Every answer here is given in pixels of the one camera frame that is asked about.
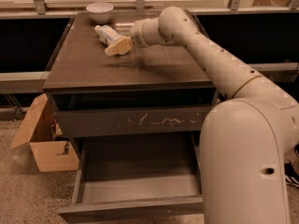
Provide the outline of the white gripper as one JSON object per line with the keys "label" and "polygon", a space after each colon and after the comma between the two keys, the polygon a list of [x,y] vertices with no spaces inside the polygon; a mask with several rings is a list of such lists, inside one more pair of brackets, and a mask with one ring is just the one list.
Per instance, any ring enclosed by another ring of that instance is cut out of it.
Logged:
{"label": "white gripper", "polygon": [[133,43],[139,48],[161,44],[163,35],[159,31],[158,18],[135,21],[130,30],[130,37],[125,36],[111,43],[105,48],[105,54],[124,55],[132,49]]}

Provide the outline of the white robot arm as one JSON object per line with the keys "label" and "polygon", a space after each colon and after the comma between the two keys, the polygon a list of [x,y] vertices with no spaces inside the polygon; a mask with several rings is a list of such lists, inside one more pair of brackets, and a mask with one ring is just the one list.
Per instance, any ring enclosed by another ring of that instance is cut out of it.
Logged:
{"label": "white robot arm", "polygon": [[205,224],[291,224],[284,154],[299,142],[299,104],[203,35],[178,7],[131,28],[135,46],[180,45],[225,96],[200,133]]}

